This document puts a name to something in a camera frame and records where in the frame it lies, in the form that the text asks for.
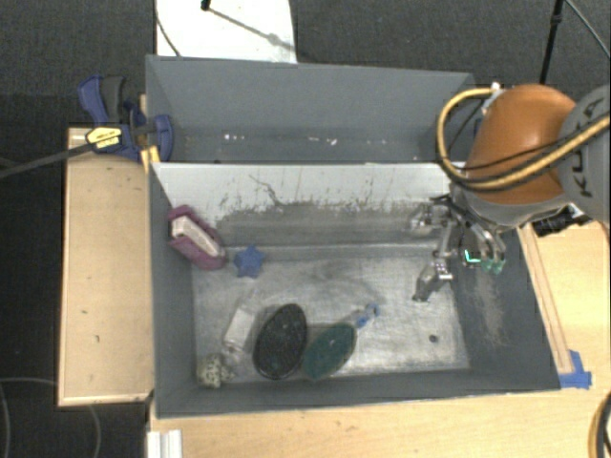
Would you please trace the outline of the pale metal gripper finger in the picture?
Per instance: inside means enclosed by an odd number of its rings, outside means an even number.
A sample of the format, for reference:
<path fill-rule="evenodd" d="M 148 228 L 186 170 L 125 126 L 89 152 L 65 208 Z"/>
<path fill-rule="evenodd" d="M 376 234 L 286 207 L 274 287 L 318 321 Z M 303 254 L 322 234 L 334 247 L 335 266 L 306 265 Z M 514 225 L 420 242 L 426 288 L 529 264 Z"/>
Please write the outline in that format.
<path fill-rule="evenodd" d="M 431 204 L 419 204 L 408 216 L 409 233 L 431 233 L 439 228 L 439 220 Z"/>
<path fill-rule="evenodd" d="M 417 277 L 412 299 L 416 302 L 426 302 L 433 293 L 452 279 L 453 274 L 446 260 L 430 261 Z"/>

